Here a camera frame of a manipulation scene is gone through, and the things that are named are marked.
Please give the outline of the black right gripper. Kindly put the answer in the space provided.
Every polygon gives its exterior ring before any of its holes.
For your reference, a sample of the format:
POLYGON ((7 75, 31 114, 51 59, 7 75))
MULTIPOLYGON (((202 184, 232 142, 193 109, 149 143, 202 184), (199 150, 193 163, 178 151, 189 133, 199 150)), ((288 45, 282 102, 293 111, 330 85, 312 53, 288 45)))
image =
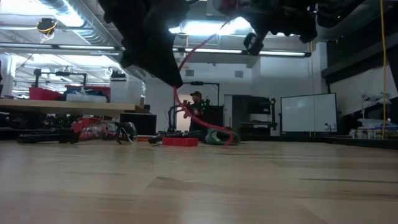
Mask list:
POLYGON ((317 37, 315 0, 237 0, 238 15, 253 32, 244 40, 250 55, 258 55, 268 33, 299 36, 304 44, 317 37))

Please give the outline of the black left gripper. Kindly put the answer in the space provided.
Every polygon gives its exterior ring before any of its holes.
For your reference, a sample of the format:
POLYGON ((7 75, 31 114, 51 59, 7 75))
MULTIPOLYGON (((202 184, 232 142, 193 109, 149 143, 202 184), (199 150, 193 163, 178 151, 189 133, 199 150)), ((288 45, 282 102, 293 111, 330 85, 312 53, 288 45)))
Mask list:
POLYGON ((104 21, 130 41, 122 42, 124 52, 119 63, 123 68, 134 65, 171 87, 183 85, 172 50, 173 39, 152 39, 147 48, 145 42, 133 41, 178 26, 190 10, 187 0, 98 0, 98 4, 104 11, 104 21))

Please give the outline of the white plastic container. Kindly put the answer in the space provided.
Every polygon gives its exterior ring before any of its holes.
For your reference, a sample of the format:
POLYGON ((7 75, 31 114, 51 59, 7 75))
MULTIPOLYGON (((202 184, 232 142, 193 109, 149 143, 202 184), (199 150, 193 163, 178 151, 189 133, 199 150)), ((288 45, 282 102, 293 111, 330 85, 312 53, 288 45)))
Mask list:
POLYGON ((128 103, 140 105, 144 83, 135 78, 110 79, 111 103, 128 103))

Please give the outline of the long ceiling light bar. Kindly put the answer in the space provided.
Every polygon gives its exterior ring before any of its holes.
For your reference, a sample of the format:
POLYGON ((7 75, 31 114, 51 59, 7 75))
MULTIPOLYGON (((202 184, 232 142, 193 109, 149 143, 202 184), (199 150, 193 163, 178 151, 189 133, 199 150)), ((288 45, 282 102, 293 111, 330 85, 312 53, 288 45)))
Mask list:
POLYGON ((27 44, 0 42, 3 48, 22 48, 22 49, 62 49, 62 50, 125 50, 119 46, 100 46, 100 45, 58 45, 58 44, 27 44))
MULTIPOLYGON (((173 48, 174 53, 189 53, 192 48, 173 48)), ((196 53, 200 54, 228 54, 228 55, 249 55, 247 50, 232 50, 232 49, 196 49, 196 53)), ((311 52, 286 52, 286 51, 275 51, 275 50, 262 50, 258 56, 270 56, 270 57, 300 57, 306 58, 312 55, 311 52)))

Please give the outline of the black box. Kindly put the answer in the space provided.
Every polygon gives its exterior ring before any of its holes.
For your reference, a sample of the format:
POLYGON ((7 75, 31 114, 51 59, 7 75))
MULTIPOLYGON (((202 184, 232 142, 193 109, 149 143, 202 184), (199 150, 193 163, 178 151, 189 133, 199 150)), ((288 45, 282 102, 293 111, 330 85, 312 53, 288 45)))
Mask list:
POLYGON ((119 120, 121 123, 133 123, 138 135, 156 135, 157 116, 155 114, 121 113, 119 120))

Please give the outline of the person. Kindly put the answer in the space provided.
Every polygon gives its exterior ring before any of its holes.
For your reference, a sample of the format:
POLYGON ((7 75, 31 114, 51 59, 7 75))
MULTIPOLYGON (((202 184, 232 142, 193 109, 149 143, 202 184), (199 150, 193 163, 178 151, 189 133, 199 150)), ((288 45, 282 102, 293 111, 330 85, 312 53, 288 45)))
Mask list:
MULTIPOLYGON (((193 103, 188 107, 190 114, 184 113, 183 117, 188 118, 191 117, 191 115, 194 115, 199 119, 203 119, 203 116, 205 115, 206 101, 203 100, 202 94, 199 91, 191 93, 190 96, 193 101, 193 103)), ((203 126, 200 123, 197 123, 193 118, 190 118, 189 131, 205 131, 207 129, 208 128, 206 126, 203 126)))

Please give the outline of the blue and black screwdriver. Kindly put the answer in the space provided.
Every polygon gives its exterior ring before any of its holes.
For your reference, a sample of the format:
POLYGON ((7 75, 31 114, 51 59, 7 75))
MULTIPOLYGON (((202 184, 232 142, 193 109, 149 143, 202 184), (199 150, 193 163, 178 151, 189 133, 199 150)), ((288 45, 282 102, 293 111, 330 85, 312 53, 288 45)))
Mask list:
POLYGON ((203 138, 205 136, 204 131, 185 131, 176 133, 165 133, 165 138, 203 138))

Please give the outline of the red terminal block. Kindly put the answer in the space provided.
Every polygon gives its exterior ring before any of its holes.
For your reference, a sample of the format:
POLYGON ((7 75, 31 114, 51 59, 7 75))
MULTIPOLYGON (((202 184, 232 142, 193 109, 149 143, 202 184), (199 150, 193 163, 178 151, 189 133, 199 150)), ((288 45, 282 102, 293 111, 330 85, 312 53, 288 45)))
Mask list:
POLYGON ((198 146, 197 138, 170 138, 170 137, 162 137, 157 136, 154 138, 149 138, 148 142, 150 144, 161 143, 166 146, 198 146))

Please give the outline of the black equipment rack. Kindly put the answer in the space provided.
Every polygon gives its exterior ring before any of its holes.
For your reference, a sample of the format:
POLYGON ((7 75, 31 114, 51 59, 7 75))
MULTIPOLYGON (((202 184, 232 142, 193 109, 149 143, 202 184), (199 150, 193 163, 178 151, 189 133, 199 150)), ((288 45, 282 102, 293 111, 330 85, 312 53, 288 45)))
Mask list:
POLYGON ((223 125, 241 135, 270 135, 277 129, 275 104, 275 98, 225 95, 223 125))

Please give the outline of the wooden background table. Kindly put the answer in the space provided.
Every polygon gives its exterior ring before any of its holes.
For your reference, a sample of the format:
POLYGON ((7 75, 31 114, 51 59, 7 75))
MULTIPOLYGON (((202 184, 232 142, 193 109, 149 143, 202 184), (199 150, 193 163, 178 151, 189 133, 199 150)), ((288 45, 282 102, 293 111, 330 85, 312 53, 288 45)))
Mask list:
POLYGON ((45 114, 75 114, 118 117, 121 113, 148 112, 134 104, 92 103, 75 101, 43 101, 0 99, 0 110, 31 111, 45 114))

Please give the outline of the grey and black work glove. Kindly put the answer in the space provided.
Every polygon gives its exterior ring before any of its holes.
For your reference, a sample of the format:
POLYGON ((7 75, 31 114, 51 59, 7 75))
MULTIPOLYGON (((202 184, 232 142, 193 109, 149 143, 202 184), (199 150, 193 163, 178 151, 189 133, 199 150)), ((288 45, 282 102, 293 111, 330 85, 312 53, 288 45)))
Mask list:
POLYGON ((211 145, 238 145, 240 142, 241 138, 237 133, 220 129, 209 129, 204 138, 204 143, 211 145))

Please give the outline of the red storage crate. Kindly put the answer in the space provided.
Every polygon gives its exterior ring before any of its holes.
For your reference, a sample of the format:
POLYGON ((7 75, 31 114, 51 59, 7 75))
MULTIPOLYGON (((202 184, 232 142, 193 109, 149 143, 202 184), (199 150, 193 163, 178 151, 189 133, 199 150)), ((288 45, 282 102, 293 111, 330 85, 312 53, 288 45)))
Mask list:
POLYGON ((30 87, 29 88, 29 99, 30 100, 44 100, 44 101, 55 101, 57 98, 62 97, 63 94, 40 88, 40 87, 30 87))

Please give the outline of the whiteboard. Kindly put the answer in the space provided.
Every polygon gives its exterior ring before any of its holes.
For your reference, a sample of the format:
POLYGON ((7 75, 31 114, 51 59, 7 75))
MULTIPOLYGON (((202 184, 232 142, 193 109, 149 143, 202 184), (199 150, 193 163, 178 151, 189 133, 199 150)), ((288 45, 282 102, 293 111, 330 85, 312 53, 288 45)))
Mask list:
POLYGON ((281 133, 336 133, 336 94, 283 97, 280 115, 281 133))

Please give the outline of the grey duct tape roll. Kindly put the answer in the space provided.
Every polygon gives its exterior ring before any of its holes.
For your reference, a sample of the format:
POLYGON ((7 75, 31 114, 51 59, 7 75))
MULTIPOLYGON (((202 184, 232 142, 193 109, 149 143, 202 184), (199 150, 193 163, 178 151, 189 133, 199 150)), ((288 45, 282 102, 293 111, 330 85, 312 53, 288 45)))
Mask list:
POLYGON ((115 140, 118 144, 125 142, 134 144, 137 141, 137 130, 132 122, 112 121, 104 129, 104 140, 115 140))

